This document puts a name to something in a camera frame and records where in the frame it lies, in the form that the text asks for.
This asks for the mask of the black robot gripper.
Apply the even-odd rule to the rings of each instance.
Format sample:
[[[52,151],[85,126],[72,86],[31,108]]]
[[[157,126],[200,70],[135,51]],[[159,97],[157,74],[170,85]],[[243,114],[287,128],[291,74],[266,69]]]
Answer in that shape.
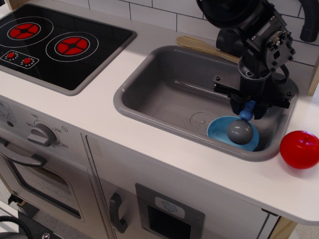
[[[220,73],[213,77],[214,91],[230,98],[234,114],[239,115],[245,103],[255,101],[253,115],[260,120],[269,107],[289,108],[294,90],[288,82],[276,84],[271,77],[251,80],[238,73]]]

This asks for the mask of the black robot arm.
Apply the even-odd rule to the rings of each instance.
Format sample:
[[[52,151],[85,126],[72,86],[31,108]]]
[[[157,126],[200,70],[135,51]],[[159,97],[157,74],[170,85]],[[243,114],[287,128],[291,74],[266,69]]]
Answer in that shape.
[[[288,87],[292,60],[291,33],[267,0],[199,0],[205,18],[221,30],[233,30],[242,42],[238,73],[215,75],[214,91],[227,95],[235,114],[255,101],[253,115],[260,120],[269,107],[289,108],[294,92]]]

